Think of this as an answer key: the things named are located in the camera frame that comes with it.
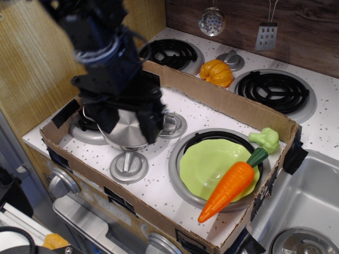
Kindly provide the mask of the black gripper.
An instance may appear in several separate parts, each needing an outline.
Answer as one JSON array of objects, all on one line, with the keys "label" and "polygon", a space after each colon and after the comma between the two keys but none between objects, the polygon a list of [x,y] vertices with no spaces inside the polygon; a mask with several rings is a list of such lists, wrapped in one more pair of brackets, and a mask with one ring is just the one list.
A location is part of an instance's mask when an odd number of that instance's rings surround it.
[{"label": "black gripper", "polygon": [[126,80],[119,84],[117,78],[97,71],[75,76],[71,84],[79,89],[85,115],[102,131],[112,132],[119,109],[132,111],[147,144],[155,143],[164,128],[166,109],[160,100],[160,77],[143,69],[123,76]]}]

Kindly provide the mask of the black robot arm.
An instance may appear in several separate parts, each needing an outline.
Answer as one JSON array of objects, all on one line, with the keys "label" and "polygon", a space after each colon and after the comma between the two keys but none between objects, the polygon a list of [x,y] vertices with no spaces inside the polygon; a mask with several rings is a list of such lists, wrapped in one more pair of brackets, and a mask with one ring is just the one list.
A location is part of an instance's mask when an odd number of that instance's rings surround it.
[{"label": "black robot arm", "polygon": [[160,81],[143,69],[133,38],[123,25],[121,1],[41,1],[66,32],[75,60],[87,73],[72,84],[79,89],[85,114],[106,133],[122,120],[120,110],[136,116],[140,136],[154,143],[164,127]]}]

